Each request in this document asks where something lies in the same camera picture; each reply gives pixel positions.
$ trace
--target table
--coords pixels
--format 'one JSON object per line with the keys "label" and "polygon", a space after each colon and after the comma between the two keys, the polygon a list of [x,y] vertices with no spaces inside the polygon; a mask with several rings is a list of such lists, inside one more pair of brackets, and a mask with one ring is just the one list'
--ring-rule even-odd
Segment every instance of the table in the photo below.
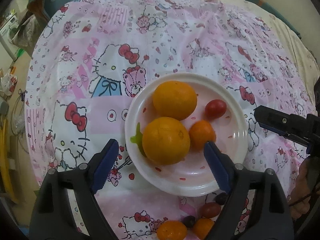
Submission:
{"label": "table", "polygon": [[[119,156],[95,196],[119,238],[151,239],[167,219],[197,216],[216,193],[187,198],[161,192],[137,172],[124,138],[136,94],[177,72],[205,75],[234,96],[248,123],[244,165],[273,168],[289,195],[305,149],[261,129],[253,110],[265,105],[306,116],[315,108],[267,24],[219,0],[73,0],[60,8],[39,38],[28,72],[26,133],[38,183],[51,167],[68,170],[88,162],[114,138]],[[251,202],[237,232],[244,230]]]}

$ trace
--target metal screw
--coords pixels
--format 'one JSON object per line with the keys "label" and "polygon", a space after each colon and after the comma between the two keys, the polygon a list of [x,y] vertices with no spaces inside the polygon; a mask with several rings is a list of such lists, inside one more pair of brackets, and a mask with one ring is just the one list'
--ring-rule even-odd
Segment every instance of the metal screw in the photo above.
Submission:
{"label": "metal screw", "polygon": [[266,169],[266,172],[269,174],[269,175],[273,175],[275,173],[275,171],[273,169]]}
{"label": "metal screw", "polygon": [[236,163],[235,167],[237,170],[243,170],[243,165],[241,163]]}
{"label": "metal screw", "polygon": [[55,169],[55,168],[51,168],[51,169],[48,170],[48,173],[49,173],[50,175],[54,174],[55,172],[56,172],[56,169]]}
{"label": "metal screw", "polygon": [[88,165],[86,163],[81,163],[78,167],[81,170],[85,170],[88,167]]}

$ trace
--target white plate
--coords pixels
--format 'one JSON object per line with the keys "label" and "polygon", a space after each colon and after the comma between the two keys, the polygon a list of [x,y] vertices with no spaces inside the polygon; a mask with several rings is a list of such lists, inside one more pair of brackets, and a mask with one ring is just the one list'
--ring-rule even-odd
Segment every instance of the white plate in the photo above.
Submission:
{"label": "white plate", "polygon": [[152,120],[159,117],[153,104],[152,94],[163,82],[177,80],[191,85],[197,95],[195,111],[181,121],[187,130],[191,125],[203,119],[206,104],[214,99],[227,103],[226,113],[211,122],[216,131],[216,145],[222,153],[228,154],[234,163],[242,163],[247,150],[247,126],[241,107],[232,95],[215,81],[193,73],[176,73],[161,77],[144,87],[133,99],[124,125],[125,141],[128,154],[140,174],[155,187],[179,196],[196,197],[217,190],[218,184],[201,152],[189,152],[185,160],[168,166],[153,164],[144,157],[131,137],[136,135],[137,124],[140,131]]}

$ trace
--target small orange fruit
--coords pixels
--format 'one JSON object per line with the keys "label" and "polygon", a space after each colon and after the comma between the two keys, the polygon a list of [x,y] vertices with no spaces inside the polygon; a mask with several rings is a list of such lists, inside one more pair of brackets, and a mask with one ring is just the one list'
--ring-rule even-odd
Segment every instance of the small orange fruit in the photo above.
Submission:
{"label": "small orange fruit", "polygon": [[207,141],[216,141],[217,136],[211,124],[205,120],[200,120],[191,126],[189,130],[191,147],[200,151],[203,150],[204,144]]}
{"label": "small orange fruit", "polygon": [[170,165],[181,161],[190,149],[187,129],[171,117],[160,117],[149,123],[142,135],[142,147],[146,156],[158,165]]}
{"label": "small orange fruit", "polygon": [[157,230],[159,240],[183,240],[187,236],[187,228],[180,221],[166,221]]}
{"label": "small orange fruit", "polygon": [[200,240],[204,240],[211,228],[213,227],[214,222],[209,218],[200,218],[192,228],[192,232],[198,236]]}
{"label": "small orange fruit", "polygon": [[153,105],[161,116],[186,119],[197,106],[197,94],[184,82],[167,81],[160,84],[152,95]]}

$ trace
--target plate rim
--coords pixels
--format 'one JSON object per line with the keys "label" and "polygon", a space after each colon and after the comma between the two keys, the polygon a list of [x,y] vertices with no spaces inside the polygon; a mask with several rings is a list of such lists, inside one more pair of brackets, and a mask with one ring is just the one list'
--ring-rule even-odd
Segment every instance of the plate rim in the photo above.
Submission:
{"label": "plate rim", "polygon": [[142,167],[141,167],[141,165],[139,163],[138,163],[138,165],[136,165],[136,163],[139,162],[139,160],[134,157],[135,154],[133,154],[133,153],[130,154],[130,150],[129,150],[129,148],[131,148],[131,144],[134,144],[134,143],[132,143],[130,141],[130,137],[132,135],[129,134],[130,127],[128,127],[129,126],[129,121],[127,121],[127,120],[130,120],[130,116],[131,115],[138,114],[136,112],[132,112],[133,111],[132,108],[135,105],[135,102],[138,100],[139,96],[141,94],[145,93],[144,91],[149,89],[149,86],[151,86],[151,85],[155,85],[157,83],[158,83],[158,85],[160,85],[162,82],[166,82],[166,81],[170,81],[170,80],[179,81],[179,79],[183,79],[183,78],[194,80],[196,83],[199,83],[199,84],[201,84],[200,81],[202,79],[206,83],[211,83],[211,85],[213,85],[213,86],[220,87],[222,89],[220,91],[221,93],[220,92],[216,92],[216,91],[215,92],[220,94],[220,95],[221,94],[227,95],[228,101],[231,101],[231,103],[233,104],[233,107],[237,108],[236,109],[237,111],[234,114],[236,116],[236,120],[238,122],[238,126],[239,126],[239,128],[241,128],[241,129],[239,129],[239,131],[240,131],[239,137],[240,136],[242,137],[242,139],[239,140],[240,143],[239,143],[237,152],[245,151],[245,154],[243,154],[243,156],[238,156],[239,154],[236,154],[236,158],[235,158],[234,163],[243,163],[243,161],[245,159],[245,156],[246,156],[246,154],[248,152],[248,138],[247,138],[248,132],[247,132],[244,113],[242,111],[241,106],[235,100],[235,98],[230,94],[230,92],[227,91],[226,88],[224,88],[222,85],[220,85],[216,81],[214,81],[214,80],[212,80],[212,79],[210,79],[210,78],[208,78],[206,76],[197,74],[197,73],[188,73],[188,72],[172,73],[172,74],[167,74],[167,75],[165,75],[163,77],[160,77],[158,79],[155,79],[155,80],[149,82],[141,91],[139,91],[139,93],[134,97],[134,99],[130,103],[130,107],[128,109],[127,116],[126,116],[126,119],[125,119],[126,121],[124,123],[124,134],[125,134],[125,142],[126,142],[126,145],[127,145],[128,155],[130,156],[134,166],[136,167],[136,169],[138,170],[140,175],[145,180],[147,180],[154,187],[157,187],[158,189],[160,189],[160,190],[162,190],[164,192],[167,192],[169,194],[172,194],[172,195],[180,195],[180,196],[185,196],[185,197],[197,197],[197,196],[209,194],[209,193],[214,192],[215,190],[219,189],[216,180],[213,180],[211,183],[207,183],[206,185],[200,185],[198,187],[192,187],[192,188],[187,187],[187,186],[183,187],[182,185],[181,186],[179,185],[179,187],[177,187],[176,183],[173,183],[173,182],[170,182],[170,181],[167,181],[167,180],[166,180],[166,183],[163,184],[161,182],[161,180],[157,180],[157,179],[154,180],[153,176],[150,177],[148,174],[146,174],[143,171],[143,169],[142,169]]}

